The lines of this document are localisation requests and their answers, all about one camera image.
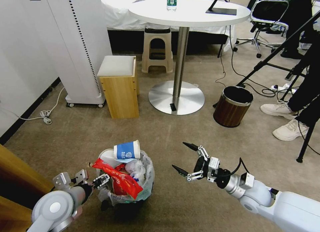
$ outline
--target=plastic bottle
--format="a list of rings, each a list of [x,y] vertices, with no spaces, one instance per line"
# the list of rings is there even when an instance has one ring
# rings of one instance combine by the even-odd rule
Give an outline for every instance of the plastic bottle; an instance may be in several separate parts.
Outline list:
[[[177,9],[177,0],[167,0],[167,10],[175,11]]]

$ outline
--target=plastic bag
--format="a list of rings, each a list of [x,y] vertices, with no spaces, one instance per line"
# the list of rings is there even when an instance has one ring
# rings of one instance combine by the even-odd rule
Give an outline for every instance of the plastic bag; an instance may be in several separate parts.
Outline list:
[[[138,194],[143,190],[142,187],[131,176],[115,170],[100,158],[96,160],[92,167],[102,169],[112,178],[114,190],[123,190],[131,195],[134,199],[136,199]]]
[[[126,164],[126,171],[141,186],[145,181],[146,169],[141,160],[133,160]]]
[[[153,187],[154,181],[154,168],[152,160],[148,157],[146,152],[140,150],[140,160],[142,161],[143,167],[146,170],[145,182],[141,186],[143,190],[138,194],[136,199],[133,199],[128,195],[115,195],[109,189],[102,188],[98,195],[99,200],[102,202],[104,200],[110,199],[112,205],[116,205],[119,203],[135,203],[139,200],[146,200],[150,195]]]

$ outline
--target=floor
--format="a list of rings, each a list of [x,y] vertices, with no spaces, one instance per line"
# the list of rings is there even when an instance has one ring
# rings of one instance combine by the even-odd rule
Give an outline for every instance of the floor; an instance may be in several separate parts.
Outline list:
[[[238,37],[249,37],[251,26],[245,22],[237,25]],[[276,35],[261,34],[269,41],[283,40]],[[263,57],[269,49],[262,49]],[[224,128],[212,118],[212,105],[218,101],[223,85],[214,81],[222,77],[222,66],[217,59],[217,48],[208,47],[208,53],[186,57],[183,80],[199,85],[205,94],[205,104],[198,112],[173,116],[154,109],[148,101],[148,91],[161,81],[173,80],[162,69],[151,69],[149,74],[139,72],[140,96],[137,119],[112,120],[107,106],[65,106],[63,91],[59,104],[50,116],[52,125],[41,120],[30,121],[15,133],[6,147],[51,180],[60,172],[71,175],[86,163],[94,162],[99,153],[113,145],[138,139],[141,148],[152,158],[156,177],[152,196],[140,209],[120,207],[100,211],[95,193],[83,206],[83,214],[66,231],[76,232],[160,232],[160,231],[280,231],[271,221],[245,211],[240,203],[215,184],[205,180],[187,183],[172,168],[178,165],[192,171],[197,154],[182,142],[203,145],[209,155],[218,157],[221,167],[233,170],[241,157],[256,179],[281,191],[292,191],[320,201],[320,157],[307,149],[304,162],[295,161],[303,143],[302,138],[292,142],[277,140],[272,131],[288,120],[266,115],[259,110],[264,103],[275,103],[276,98],[255,98],[241,125]],[[231,68],[232,52],[222,56],[226,85],[237,84],[241,77]],[[138,55],[138,71],[141,71],[141,55]],[[248,74],[260,61],[255,47],[244,45],[234,54],[234,67],[241,74]],[[295,60],[277,55],[273,63],[292,68]],[[267,87],[285,83],[286,72],[264,67],[252,79]],[[42,102],[34,114],[48,109],[56,101],[62,85]],[[320,151],[319,126],[310,144]],[[94,176],[94,170],[88,168]]]

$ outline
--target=white appliance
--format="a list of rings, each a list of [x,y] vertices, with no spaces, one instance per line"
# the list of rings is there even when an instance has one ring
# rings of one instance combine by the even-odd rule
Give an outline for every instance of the white appliance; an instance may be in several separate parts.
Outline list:
[[[68,95],[67,105],[105,97],[96,74],[112,55],[101,0],[21,0],[48,50]]]

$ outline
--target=white sheet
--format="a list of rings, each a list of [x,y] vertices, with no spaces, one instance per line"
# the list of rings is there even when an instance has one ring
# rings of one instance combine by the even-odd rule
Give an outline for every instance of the white sheet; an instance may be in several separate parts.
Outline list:
[[[145,26],[155,27],[156,25],[146,23],[141,20],[133,18],[129,12],[128,7],[136,0],[101,0],[107,21],[107,27],[120,30],[143,30]],[[224,27],[191,27],[190,31],[226,34],[229,36],[229,26]],[[231,40],[232,44],[236,41],[234,25],[231,26]],[[224,52],[230,48],[230,40],[228,39]]]

